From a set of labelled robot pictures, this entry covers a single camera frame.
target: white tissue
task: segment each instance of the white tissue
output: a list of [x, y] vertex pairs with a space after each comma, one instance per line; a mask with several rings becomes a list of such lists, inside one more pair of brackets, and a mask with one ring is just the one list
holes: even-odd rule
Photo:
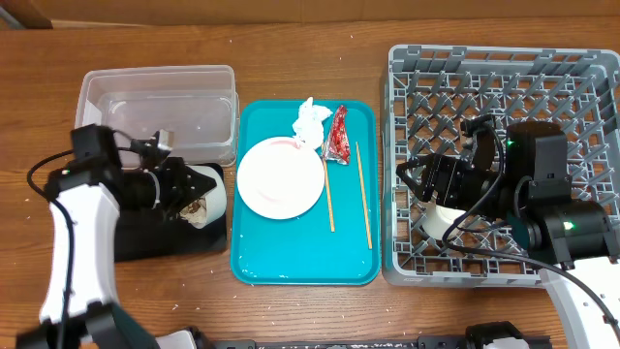
[[299, 107], [299, 116], [293, 123], [293, 131], [296, 141], [317, 149], [323, 144], [323, 121], [332, 115], [332, 112], [327, 107], [313, 106], [312, 101], [310, 97]]

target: red wrapper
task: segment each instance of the red wrapper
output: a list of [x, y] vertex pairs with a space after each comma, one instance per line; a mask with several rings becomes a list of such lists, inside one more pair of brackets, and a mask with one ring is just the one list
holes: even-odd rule
[[324, 157], [326, 160], [335, 160], [338, 164], [349, 165], [351, 162], [351, 146], [345, 127], [345, 116], [347, 109], [345, 106], [338, 107], [336, 115], [333, 117], [327, 141], [325, 141]]

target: gray dish rack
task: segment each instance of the gray dish rack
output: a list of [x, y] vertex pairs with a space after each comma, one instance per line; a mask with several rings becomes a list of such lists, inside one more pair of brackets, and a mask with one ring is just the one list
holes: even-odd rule
[[[614, 190], [620, 188], [614, 171], [620, 162], [619, 65], [617, 53], [602, 49], [393, 47], [381, 99], [384, 278], [403, 286], [541, 286], [525, 264], [465, 256], [419, 229], [426, 206], [396, 176], [396, 166], [418, 154], [458, 156], [464, 117], [492, 113], [503, 141], [514, 122], [559, 123], [569, 139], [573, 196], [602, 204], [614, 228], [620, 228]], [[469, 226], [489, 224], [474, 217]], [[526, 255], [510, 228], [462, 233], [456, 243]]]

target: wooden tabletop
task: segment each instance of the wooden tabletop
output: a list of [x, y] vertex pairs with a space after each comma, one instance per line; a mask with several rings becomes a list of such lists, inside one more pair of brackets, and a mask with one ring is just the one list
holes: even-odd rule
[[[396, 44], [620, 51], [619, 37], [618, 17], [0, 32], [0, 347], [12, 348], [17, 332], [38, 324], [53, 228], [25, 176], [37, 161], [70, 148], [89, 71], [228, 64], [242, 108], [258, 99], [314, 96], [357, 99], [379, 116], [380, 76]], [[37, 181], [62, 165], [44, 168]], [[226, 169], [229, 193], [233, 176]], [[394, 287], [381, 275], [364, 287], [252, 287], [234, 278], [229, 257], [116, 265], [122, 305], [157, 335], [196, 325], [214, 339], [398, 339], [509, 320], [566, 347], [544, 290]]]

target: wooden chopstick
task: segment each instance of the wooden chopstick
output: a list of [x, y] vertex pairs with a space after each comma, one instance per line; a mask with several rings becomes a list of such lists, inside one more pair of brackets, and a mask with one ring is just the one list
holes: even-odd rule
[[366, 221], [366, 237], [368, 238], [368, 249], [372, 249], [372, 237], [370, 237], [370, 225], [368, 224], [368, 206], [366, 205], [366, 189], [364, 188], [364, 173], [361, 169], [361, 157], [359, 156], [359, 144], [356, 142], [357, 150], [357, 171], [359, 172], [359, 186], [361, 187], [361, 202], [364, 205], [364, 220]]
[[331, 192], [329, 191], [329, 174], [327, 174], [327, 161], [323, 157], [323, 168], [325, 169], [325, 190], [327, 192], [327, 207], [329, 208], [329, 225], [331, 226], [331, 232], [336, 231], [336, 226], [333, 224], [333, 210], [331, 208]]

